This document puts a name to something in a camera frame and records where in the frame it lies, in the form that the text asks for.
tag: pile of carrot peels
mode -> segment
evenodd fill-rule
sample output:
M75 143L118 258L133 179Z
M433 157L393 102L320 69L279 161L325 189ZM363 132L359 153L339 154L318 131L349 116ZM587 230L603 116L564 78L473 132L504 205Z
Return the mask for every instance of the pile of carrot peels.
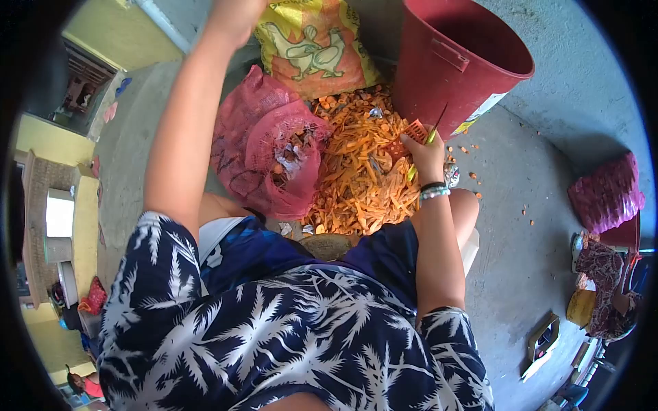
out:
M318 192L302 224L316 234L370 235L386 223L402 222L420 207L418 177L407 181L409 160L395 164L383 147L409 122L393 111L381 86L327 96L314 113L334 127L322 155ZM382 118L370 115L379 108Z

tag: yellow wall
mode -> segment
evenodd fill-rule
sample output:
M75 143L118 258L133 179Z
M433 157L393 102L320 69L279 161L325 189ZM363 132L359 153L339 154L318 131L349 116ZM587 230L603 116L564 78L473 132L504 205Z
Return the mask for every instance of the yellow wall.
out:
M68 366L71 367L72 373L82 375L84 377L96 371L96 367L93 365L93 362L91 361L85 362L84 364L80 364L79 366L75 366L75 367L72 367L71 364L69 364ZM53 382L53 384L60 385L66 382L67 375L68 372L66 372L66 368L64 368L63 370L51 372L50 380Z
M22 308L23 321L28 326L40 322L53 321L57 319L57 314L49 303L39 304L39 308Z
M28 324L27 327L34 348L49 373L65 370L65 364L75 367L89 362L89 356L82 350L78 331L63 329L56 320Z
M18 124L16 149L32 150L37 157L77 166L89 162L95 143L41 118L23 114Z
M86 297L98 267L98 196L99 182L88 167L79 166L80 182L76 187L73 213L73 271L78 298Z
M62 35L115 68L135 70L183 56L138 6L87 0Z

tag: bucket handle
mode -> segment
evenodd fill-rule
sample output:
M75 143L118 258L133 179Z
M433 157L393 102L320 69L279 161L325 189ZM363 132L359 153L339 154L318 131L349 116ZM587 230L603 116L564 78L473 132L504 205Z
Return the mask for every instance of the bucket handle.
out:
M466 57L462 56L457 50L453 49L449 45L438 41L437 39L432 39L432 52L437 56L441 57L443 60L452 64L457 70L462 73L466 70L466 67L470 63Z

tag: hand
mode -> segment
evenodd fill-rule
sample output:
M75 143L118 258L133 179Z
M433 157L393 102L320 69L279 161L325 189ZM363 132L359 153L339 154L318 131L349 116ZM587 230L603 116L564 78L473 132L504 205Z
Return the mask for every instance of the hand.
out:
M445 143L438 133L434 141L426 145L419 144L413 138L404 134L400 136L400 140L413 156L421 187L429 183L444 182Z
M215 0L206 32L221 32L236 49L247 43L268 0Z

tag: red mesh bag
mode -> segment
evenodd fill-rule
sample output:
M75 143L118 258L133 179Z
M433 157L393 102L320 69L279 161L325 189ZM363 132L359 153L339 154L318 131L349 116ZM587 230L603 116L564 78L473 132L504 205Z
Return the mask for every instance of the red mesh bag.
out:
M294 164L282 161L295 133L304 130L313 138L295 149ZM314 116L297 93L252 66L219 107L211 166L240 205L296 220L309 211L329 134L327 122ZM272 171L282 167L284 185L272 179Z
M571 204L590 233L600 234L619 227L644 208L638 178L638 161L629 152L569 187Z
M89 287L89 294L80 299L78 311L88 311L97 316L103 305L105 305L105 301L107 301L107 293L101 285L101 280L94 277L91 281L91 287Z

